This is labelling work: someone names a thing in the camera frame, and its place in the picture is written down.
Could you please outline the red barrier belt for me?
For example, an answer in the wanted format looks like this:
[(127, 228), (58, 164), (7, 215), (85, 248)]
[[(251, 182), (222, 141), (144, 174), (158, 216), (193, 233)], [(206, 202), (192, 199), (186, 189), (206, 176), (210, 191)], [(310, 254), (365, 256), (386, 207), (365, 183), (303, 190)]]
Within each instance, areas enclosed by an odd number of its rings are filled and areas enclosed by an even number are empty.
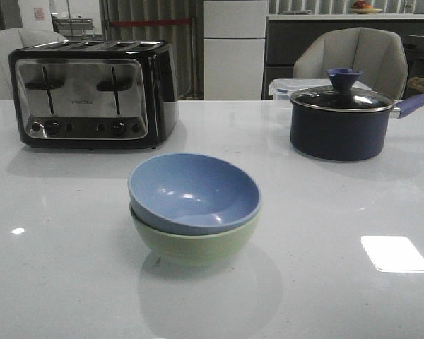
[(150, 27), (167, 25), (188, 25), (190, 18), (169, 19), (169, 20), (140, 20), (140, 21), (110, 21), (111, 27), (129, 28), (129, 27)]

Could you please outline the white chair at left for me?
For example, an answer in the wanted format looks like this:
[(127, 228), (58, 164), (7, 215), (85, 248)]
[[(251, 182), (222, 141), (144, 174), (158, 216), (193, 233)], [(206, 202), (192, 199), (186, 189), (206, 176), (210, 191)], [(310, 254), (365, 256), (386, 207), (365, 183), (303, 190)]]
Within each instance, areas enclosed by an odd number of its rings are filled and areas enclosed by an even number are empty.
[(0, 100), (13, 98), (8, 56), (11, 52), (50, 42), (64, 41), (66, 38), (56, 32), (10, 28), (0, 30)]

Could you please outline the tan sofa cushion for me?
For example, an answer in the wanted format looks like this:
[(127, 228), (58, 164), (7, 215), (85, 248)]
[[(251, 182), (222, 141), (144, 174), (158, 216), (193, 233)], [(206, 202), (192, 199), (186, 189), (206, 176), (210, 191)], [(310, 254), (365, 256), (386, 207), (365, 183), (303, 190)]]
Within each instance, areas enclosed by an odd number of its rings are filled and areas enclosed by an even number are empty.
[(424, 93), (424, 78), (412, 77), (407, 81), (405, 97)]

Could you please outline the light green bowl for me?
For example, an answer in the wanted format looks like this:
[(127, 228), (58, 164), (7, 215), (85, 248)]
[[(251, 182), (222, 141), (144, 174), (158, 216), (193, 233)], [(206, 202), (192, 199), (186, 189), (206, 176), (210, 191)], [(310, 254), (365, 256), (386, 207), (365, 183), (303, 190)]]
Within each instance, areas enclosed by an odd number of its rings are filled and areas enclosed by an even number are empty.
[(129, 209), (144, 244), (158, 256), (181, 266), (209, 266), (242, 250), (257, 228), (261, 213), (239, 227), (207, 235), (180, 235), (156, 230)]

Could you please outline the blue bowl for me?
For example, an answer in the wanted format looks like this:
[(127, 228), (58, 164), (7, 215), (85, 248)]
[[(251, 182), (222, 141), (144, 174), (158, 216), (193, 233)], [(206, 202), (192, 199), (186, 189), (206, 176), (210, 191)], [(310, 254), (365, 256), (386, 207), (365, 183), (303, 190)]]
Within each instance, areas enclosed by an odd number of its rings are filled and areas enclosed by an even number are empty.
[(168, 153), (137, 165), (128, 177), (131, 208), (147, 225), (188, 236), (232, 230), (261, 208), (256, 182), (208, 155)]

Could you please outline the clear plastic food container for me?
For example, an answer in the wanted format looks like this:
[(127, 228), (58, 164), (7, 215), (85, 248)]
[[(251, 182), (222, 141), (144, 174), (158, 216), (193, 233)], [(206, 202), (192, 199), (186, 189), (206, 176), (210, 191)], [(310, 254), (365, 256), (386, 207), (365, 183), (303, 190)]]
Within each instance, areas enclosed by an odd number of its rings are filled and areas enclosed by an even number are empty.
[(277, 103), (290, 102), (294, 92), (319, 86), (331, 86), (331, 81), (324, 78), (277, 78), (270, 82), (267, 95)]

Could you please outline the beige upholstered chair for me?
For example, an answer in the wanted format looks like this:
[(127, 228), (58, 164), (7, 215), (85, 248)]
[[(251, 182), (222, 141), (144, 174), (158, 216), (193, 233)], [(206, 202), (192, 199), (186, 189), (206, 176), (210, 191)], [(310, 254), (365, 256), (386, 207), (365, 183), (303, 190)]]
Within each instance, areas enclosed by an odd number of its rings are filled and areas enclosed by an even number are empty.
[(401, 37), (374, 28), (348, 28), (320, 35), (294, 63), (293, 78), (326, 78), (331, 68), (362, 71), (367, 87), (400, 99), (408, 76)]

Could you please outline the dark blue saucepan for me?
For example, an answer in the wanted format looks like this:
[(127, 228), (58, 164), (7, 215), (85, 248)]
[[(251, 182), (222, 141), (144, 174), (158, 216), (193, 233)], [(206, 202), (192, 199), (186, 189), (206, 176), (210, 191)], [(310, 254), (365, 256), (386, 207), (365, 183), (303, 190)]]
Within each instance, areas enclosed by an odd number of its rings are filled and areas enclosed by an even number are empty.
[(395, 102), (375, 94), (356, 95), (356, 103), (312, 93), (295, 93), (290, 142), (312, 157), (352, 162), (379, 155), (389, 118), (402, 119), (424, 106), (424, 94)]

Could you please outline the glass pot lid blue knob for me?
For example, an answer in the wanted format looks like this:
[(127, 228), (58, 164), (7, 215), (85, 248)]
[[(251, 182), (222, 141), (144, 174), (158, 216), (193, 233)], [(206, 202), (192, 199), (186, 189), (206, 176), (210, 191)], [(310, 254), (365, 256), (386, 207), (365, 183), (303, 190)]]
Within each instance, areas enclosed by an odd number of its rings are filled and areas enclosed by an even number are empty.
[(330, 85), (295, 91), (290, 96), (293, 104), (312, 109), (337, 112), (380, 112), (392, 108), (394, 100), (377, 91), (355, 87), (365, 74), (352, 68), (326, 70)]

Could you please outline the fruit plate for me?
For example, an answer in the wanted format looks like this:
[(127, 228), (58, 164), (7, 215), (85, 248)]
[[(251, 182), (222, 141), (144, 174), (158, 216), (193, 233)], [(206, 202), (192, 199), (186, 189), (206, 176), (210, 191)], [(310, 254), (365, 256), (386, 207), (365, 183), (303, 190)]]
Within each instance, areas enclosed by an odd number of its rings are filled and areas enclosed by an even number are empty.
[(354, 1), (350, 6), (351, 13), (356, 14), (376, 14), (381, 13), (381, 8), (374, 8), (372, 5), (370, 5), (368, 2), (364, 0), (357, 0)]

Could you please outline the white refrigerator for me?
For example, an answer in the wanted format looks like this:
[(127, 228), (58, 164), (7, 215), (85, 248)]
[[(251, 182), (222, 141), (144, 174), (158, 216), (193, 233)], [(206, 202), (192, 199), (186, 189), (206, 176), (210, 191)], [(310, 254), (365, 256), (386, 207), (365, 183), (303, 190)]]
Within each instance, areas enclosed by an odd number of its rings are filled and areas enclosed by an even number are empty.
[(267, 1), (204, 1), (204, 99), (260, 100)]

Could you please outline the dark kitchen counter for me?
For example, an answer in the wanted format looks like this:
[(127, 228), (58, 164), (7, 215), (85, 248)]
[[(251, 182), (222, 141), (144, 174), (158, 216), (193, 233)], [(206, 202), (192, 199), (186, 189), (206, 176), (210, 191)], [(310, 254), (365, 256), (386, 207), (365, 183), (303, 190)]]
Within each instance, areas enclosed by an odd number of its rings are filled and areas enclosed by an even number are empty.
[(270, 15), (266, 24), (261, 97), (270, 98), (269, 84), (273, 79), (293, 76), (294, 63), (320, 35), (354, 27), (400, 35), (410, 67), (408, 76), (424, 78), (424, 14)]

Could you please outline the black chrome four-slot toaster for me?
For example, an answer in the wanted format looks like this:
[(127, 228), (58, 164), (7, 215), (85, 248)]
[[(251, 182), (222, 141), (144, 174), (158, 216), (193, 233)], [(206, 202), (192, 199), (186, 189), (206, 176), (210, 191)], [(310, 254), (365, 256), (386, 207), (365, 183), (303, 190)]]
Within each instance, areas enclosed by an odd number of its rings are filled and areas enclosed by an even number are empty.
[(26, 145), (155, 148), (176, 126), (169, 42), (51, 42), (11, 52), (9, 66), (18, 131)]

